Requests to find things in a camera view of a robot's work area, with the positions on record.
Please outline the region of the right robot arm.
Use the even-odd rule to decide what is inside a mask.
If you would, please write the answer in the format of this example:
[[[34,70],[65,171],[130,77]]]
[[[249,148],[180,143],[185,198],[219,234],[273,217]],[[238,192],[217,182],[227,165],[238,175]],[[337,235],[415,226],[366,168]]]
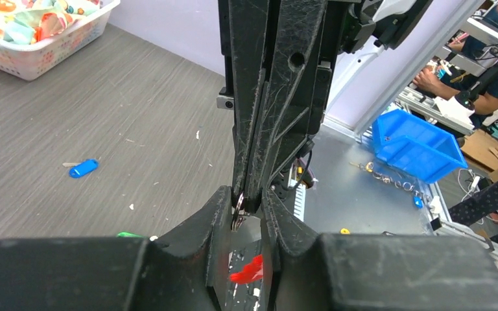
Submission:
[[[219,1],[226,85],[234,112],[231,186],[236,211],[254,214],[263,191],[319,128],[338,55],[367,41],[395,49],[429,1]]]

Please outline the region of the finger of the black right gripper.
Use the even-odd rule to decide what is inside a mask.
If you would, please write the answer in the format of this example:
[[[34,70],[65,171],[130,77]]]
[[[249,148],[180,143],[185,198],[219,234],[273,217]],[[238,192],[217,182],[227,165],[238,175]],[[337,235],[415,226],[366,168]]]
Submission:
[[[308,141],[309,127],[318,126],[320,116],[314,106],[323,100],[315,97],[319,85],[318,64],[331,54],[322,52],[322,38],[333,32],[327,24],[327,1],[280,1],[271,73],[264,105],[263,124],[280,142],[273,179]],[[245,204],[254,214],[260,204]]]
[[[271,73],[280,1],[219,1],[225,90],[234,113],[232,198],[260,204],[281,146],[265,129],[264,105]]]

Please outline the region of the green key tag key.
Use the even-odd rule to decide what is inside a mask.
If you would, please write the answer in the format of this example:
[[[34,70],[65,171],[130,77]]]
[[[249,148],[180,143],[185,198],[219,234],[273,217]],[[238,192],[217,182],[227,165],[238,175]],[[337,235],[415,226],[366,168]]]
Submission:
[[[155,241],[155,240],[158,239],[158,236],[156,236],[156,235],[143,236],[143,235],[138,235],[138,234],[134,234],[134,233],[126,232],[126,231],[122,231],[120,233],[117,233],[116,237],[124,237],[124,238],[146,238],[146,239],[148,239],[150,241]]]

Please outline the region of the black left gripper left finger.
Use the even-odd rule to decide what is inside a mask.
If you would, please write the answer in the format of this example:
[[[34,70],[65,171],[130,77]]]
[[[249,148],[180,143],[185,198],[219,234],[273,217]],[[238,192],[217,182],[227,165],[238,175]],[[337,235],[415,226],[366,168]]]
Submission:
[[[0,310],[221,310],[231,190],[149,238],[0,240]]]

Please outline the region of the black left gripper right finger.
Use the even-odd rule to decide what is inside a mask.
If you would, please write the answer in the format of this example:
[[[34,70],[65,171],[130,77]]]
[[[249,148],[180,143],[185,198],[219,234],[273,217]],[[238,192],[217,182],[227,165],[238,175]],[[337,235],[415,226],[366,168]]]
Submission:
[[[498,269],[453,236],[316,233],[263,193],[266,310],[498,310]]]

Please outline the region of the red key tag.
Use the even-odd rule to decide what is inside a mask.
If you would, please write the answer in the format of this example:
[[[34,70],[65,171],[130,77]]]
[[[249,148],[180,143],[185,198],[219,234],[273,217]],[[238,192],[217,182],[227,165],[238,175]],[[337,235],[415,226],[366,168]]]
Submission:
[[[249,284],[263,278],[263,256],[255,256],[241,271],[230,275],[230,281],[235,284]]]

